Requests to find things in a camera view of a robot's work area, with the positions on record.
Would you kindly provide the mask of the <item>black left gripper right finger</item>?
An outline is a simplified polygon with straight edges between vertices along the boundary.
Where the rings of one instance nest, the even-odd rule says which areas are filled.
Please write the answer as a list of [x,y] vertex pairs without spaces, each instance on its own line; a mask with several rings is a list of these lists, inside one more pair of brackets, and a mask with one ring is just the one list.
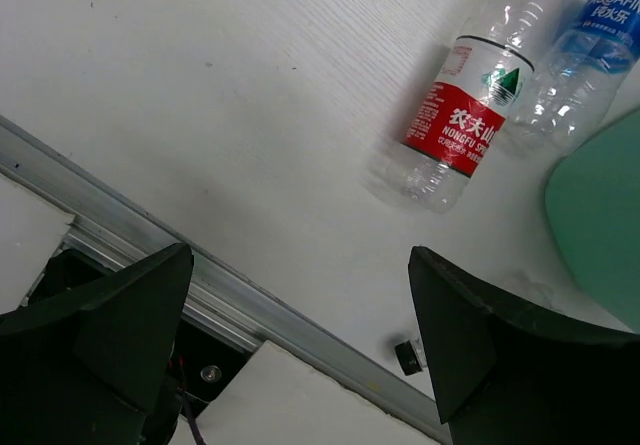
[[409,280],[456,444],[635,444],[639,338],[511,294],[425,248]]

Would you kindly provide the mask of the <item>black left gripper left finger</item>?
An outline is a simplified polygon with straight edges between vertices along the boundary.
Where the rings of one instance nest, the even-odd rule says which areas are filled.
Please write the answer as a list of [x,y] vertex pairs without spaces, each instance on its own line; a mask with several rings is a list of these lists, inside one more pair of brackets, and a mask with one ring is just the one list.
[[2,443],[169,443],[182,405],[167,368],[193,265],[173,244],[3,314]]

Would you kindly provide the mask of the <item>blue label clear bottle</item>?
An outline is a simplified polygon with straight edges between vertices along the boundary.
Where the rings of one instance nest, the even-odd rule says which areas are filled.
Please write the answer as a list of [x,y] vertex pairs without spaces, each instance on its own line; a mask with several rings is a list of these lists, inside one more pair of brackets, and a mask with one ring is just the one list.
[[567,155],[596,134],[639,61],[639,0],[586,0],[541,62],[502,131],[510,153]]

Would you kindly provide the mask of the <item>red label clear bottle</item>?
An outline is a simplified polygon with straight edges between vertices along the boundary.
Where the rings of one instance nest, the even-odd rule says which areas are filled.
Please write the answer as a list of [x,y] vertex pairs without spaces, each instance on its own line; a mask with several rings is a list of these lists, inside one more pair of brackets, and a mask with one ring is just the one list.
[[476,12],[411,122],[373,163],[376,185],[436,213],[449,211],[533,76],[546,17],[534,0]]

